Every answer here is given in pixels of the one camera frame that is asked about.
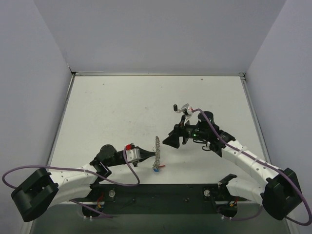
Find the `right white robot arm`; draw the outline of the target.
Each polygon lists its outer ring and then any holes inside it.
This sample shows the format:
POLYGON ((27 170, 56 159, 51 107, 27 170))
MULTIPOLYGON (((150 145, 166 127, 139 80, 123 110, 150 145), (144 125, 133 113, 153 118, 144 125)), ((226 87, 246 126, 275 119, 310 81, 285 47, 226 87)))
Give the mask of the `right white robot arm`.
POLYGON ((269 164, 250 152, 234 136, 221 130, 212 112, 200 112, 195 125, 189 123, 191 112, 183 111, 180 123, 164 139, 163 144, 179 148, 189 139, 208 145, 216 153, 246 172, 256 183, 229 175, 219 182, 219 188, 230 196, 240 197, 261 205, 277 220, 282 220, 303 202, 296 173, 269 164))

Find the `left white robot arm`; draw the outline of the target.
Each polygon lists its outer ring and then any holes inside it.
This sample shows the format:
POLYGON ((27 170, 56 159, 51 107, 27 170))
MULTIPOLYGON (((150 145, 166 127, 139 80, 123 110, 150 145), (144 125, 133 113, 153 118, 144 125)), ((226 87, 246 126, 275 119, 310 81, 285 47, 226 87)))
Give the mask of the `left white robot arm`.
POLYGON ((96 200, 100 194, 97 185, 111 175, 110 167, 126 164, 132 168, 155 155, 155 152, 133 144, 127 145, 122 151, 106 144, 90 163, 79 168, 38 166, 14 189, 11 198, 23 221, 30 222, 54 205, 76 198, 96 200))

